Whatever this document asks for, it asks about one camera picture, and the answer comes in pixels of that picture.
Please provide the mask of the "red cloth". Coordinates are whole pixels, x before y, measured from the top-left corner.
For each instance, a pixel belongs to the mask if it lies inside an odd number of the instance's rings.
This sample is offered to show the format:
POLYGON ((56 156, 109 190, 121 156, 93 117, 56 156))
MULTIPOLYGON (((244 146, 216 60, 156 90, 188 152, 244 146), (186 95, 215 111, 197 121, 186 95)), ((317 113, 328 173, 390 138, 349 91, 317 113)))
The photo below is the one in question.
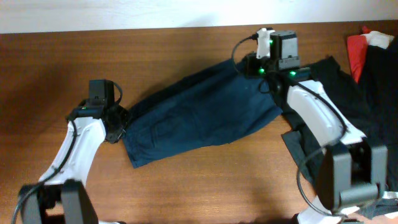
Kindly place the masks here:
POLYGON ((372 30, 362 26, 361 31, 361 35, 351 35, 346 40, 351 76, 356 83, 359 82, 366 61, 368 49, 366 34, 370 34, 372 30))

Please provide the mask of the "black garment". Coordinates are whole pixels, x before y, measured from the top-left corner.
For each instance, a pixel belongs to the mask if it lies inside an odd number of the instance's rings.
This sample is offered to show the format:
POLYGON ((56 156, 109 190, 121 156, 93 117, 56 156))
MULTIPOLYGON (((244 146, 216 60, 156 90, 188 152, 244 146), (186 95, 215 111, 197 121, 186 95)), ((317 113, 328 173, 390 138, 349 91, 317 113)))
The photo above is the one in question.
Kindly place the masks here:
MULTIPOLYGON (((350 75, 342 71, 333 57, 309 65, 332 100, 351 124, 361 130, 368 139, 379 140, 379 125, 371 117, 371 109, 350 75)), ((300 164, 311 152, 320 148, 302 118, 287 104, 282 105, 282 116, 289 122, 292 131, 282 135, 294 162, 300 164)))

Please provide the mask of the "dark navy garment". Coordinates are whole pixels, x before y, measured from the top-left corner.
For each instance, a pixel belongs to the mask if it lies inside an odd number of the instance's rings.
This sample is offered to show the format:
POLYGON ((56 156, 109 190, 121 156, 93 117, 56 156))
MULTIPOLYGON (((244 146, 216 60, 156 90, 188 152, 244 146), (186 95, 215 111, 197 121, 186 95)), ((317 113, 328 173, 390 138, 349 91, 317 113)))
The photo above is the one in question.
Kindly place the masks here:
POLYGON ((370 106, 372 118, 379 125, 379 138, 388 148, 387 184, 397 191, 397 38, 386 49, 369 46, 359 78, 370 106))

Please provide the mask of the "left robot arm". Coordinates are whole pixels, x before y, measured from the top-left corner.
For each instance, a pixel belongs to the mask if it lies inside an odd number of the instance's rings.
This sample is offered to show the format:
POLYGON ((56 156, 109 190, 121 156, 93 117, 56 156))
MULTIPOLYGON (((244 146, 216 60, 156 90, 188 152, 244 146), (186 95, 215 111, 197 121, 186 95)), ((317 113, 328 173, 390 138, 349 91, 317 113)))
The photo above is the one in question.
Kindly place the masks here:
POLYGON ((111 80, 89 82, 89 96, 67 116, 67 135, 36 184, 23 185, 11 222, 101 224, 85 189, 96 152, 124 136, 129 112, 111 80))

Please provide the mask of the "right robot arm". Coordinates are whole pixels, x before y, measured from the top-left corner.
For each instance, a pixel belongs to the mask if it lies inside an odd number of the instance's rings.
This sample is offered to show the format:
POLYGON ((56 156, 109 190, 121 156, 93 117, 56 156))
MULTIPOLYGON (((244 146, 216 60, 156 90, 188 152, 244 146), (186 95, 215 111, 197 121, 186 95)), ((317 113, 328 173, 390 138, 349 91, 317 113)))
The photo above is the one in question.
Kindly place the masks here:
POLYGON ((309 200, 300 191, 308 208, 296 214, 295 223, 348 223, 350 214, 385 199, 387 147, 352 125, 311 68, 301 67, 296 33, 261 28, 248 38, 257 50, 245 56, 244 76, 266 81, 275 102, 294 110, 320 145, 297 166, 300 190, 302 169, 323 155, 316 197, 309 200))

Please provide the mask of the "white cloth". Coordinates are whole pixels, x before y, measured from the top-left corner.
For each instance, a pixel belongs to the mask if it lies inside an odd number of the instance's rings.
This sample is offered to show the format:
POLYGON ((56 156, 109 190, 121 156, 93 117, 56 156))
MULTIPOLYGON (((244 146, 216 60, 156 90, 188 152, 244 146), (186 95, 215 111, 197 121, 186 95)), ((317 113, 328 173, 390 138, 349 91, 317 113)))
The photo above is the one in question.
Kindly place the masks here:
POLYGON ((384 34, 378 31, 371 31, 368 34, 364 34, 368 45, 387 49, 389 44, 394 40, 393 35, 384 34))

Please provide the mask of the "navy blue shorts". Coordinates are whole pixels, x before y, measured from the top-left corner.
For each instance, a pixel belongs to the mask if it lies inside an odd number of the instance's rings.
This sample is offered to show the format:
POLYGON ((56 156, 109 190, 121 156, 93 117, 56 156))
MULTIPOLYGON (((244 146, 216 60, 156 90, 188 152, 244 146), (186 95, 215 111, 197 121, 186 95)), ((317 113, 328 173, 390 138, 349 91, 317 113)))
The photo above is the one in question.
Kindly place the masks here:
POLYGON ((123 136, 132 166, 234 142, 278 117, 267 84, 240 75, 242 68, 225 60, 134 105, 123 136))

